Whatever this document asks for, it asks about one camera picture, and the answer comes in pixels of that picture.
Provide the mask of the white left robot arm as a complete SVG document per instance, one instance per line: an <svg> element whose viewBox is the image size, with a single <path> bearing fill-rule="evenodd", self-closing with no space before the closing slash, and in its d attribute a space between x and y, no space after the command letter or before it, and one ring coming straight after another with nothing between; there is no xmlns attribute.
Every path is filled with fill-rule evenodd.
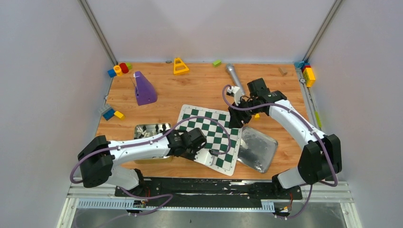
<svg viewBox="0 0 403 228"><path fill-rule="evenodd" d="M123 163L176 156L210 166L213 156L205 148L206 143L206 136L199 128L190 131L170 129L129 141L108 141L104 135L97 136L77 156L81 183L85 188L108 183L141 196L146 186L142 174L137 169L123 168Z"/></svg>

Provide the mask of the silver tin lid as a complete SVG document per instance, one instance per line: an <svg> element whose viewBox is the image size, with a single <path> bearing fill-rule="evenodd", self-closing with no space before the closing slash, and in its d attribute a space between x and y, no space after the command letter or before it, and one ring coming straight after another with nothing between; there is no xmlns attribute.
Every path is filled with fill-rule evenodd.
<svg viewBox="0 0 403 228"><path fill-rule="evenodd" d="M251 127L243 127L238 161L260 172L266 173L271 165L278 141Z"/></svg>

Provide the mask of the green white chess board mat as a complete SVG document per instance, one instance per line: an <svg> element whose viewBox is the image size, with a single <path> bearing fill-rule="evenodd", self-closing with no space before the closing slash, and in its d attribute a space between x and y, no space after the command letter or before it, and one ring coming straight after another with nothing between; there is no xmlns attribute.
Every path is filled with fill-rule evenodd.
<svg viewBox="0 0 403 228"><path fill-rule="evenodd" d="M242 130L229 128L230 113L216 109L208 109L184 104L181 108L178 121L198 116L181 123L179 130L190 131L200 128L206 136L205 149L210 149L218 155L213 166L207 166L227 176L232 176L238 158Z"/></svg>

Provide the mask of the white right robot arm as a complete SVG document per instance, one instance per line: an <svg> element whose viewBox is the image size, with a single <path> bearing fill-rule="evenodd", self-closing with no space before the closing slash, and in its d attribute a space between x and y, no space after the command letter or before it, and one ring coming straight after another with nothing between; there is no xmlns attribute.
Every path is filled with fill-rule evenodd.
<svg viewBox="0 0 403 228"><path fill-rule="evenodd" d="M270 91L263 78L247 84L249 96L243 97L241 88L226 85L222 97L233 97L234 102L225 100L229 106L230 128L242 128L252 116L265 113L277 121L297 142L302 150L295 168L288 169L272 177L272 194L284 198L290 189L300 185L313 185L332 177L338 184L336 175L342 171L341 142L335 134L326 134L309 123L292 106L280 91Z"/></svg>

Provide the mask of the gold tin box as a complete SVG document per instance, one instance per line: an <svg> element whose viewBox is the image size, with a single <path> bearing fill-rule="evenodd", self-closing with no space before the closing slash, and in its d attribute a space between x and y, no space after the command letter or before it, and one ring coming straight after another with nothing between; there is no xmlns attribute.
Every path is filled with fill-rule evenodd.
<svg viewBox="0 0 403 228"><path fill-rule="evenodd" d="M171 125L169 123L156 123L156 124L140 124L134 128L134 139L146 138L156 136L169 130ZM153 164L153 163L170 163L173 160L172 156L152 157L150 159L135 160L136 164Z"/></svg>

